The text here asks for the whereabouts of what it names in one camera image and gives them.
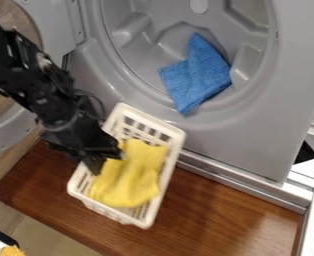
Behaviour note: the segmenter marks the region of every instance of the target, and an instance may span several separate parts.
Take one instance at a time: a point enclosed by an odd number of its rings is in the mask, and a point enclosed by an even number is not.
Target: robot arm
[[[0,27],[0,94],[41,120],[42,139],[84,161],[99,174],[106,158],[119,159],[115,138],[102,131],[88,97],[80,96],[69,73],[17,31]]]

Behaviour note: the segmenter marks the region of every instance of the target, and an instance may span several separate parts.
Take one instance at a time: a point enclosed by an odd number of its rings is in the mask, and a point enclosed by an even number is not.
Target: yellow sponge cloth
[[[106,161],[88,196],[112,207],[133,208],[159,195],[159,172],[168,149],[137,139],[120,147],[125,158]]]
[[[0,256],[25,256],[17,246],[7,246],[0,251]]]

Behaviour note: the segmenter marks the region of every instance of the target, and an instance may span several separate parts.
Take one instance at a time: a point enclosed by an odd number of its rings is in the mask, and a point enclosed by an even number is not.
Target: small basket
[[[119,103],[103,125],[102,129],[120,141],[137,138],[150,145],[165,145],[168,154],[160,173],[160,195],[137,208],[112,208],[87,197],[95,176],[84,163],[80,163],[68,182],[68,193],[84,205],[122,224],[133,224],[147,229],[155,221],[169,181],[181,152],[186,134],[144,112]]]

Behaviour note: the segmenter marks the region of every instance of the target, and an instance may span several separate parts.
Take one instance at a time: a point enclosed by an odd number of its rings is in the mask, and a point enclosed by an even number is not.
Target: blue sponge cloth
[[[187,60],[160,70],[170,97],[184,115],[231,84],[229,65],[197,33],[189,41],[188,55]]]

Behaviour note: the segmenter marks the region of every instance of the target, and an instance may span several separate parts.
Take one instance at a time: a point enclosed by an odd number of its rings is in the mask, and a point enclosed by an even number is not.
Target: wooden table
[[[155,225],[123,226],[66,193],[73,165],[39,143],[0,182],[0,200],[105,255],[295,252],[302,216],[177,169]]]

